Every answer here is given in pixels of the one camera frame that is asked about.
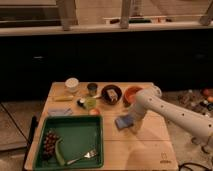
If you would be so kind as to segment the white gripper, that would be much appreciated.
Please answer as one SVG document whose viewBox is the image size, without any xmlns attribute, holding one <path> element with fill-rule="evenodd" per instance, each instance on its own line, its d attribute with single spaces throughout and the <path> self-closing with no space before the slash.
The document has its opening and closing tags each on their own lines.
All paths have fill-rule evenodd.
<svg viewBox="0 0 213 171">
<path fill-rule="evenodd" d="M 143 118 L 146 114 L 146 111 L 141 107 L 132 105 L 129 109 L 129 114 L 133 118 L 133 126 L 131 127 L 131 131 L 133 133 L 137 133 L 142 126 Z"/>
</svg>

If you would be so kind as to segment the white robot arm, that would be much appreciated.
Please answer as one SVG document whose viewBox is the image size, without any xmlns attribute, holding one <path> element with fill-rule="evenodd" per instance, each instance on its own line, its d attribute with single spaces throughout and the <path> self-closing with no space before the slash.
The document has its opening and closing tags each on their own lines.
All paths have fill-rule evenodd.
<svg viewBox="0 0 213 171">
<path fill-rule="evenodd" d="M 172 121 L 197 138 L 203 148 L 213 152 L 213 118 L 171 104 L 162 99 L 159 87 L 133 87 L 126 93 L 131 102 L 128 114 L 133 118 L 133 130 L 138 132 L 148 111 L 153 111 Z"/>
</svg>

